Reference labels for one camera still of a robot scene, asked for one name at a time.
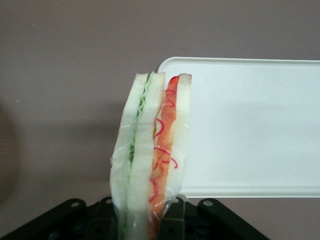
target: purple-gray background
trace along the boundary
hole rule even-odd
[[[173,56],[320,60],[319,37],[320,1],[0,1],[0,237],[110,194],[136,72]],[[220,201],[271,239],[320,238],[318,198]]]

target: black metal bracket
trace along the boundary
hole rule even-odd
[[[177,197],[160,224],[157,240],[268,240],[219,201],[197,206]],[[117,240],[117,217],[111,197],[86,206],[70,199],[1,238],[1,240]]]

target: white tray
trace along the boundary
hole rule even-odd
[[[320,61],[172,57],[192,74],[181,194],[320,197]]]

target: plastic-wrapped sandwich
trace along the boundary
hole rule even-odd
[[[191,75],[137,74],[111,159],[119,240],[156,239],[180,191],[187,152]]]

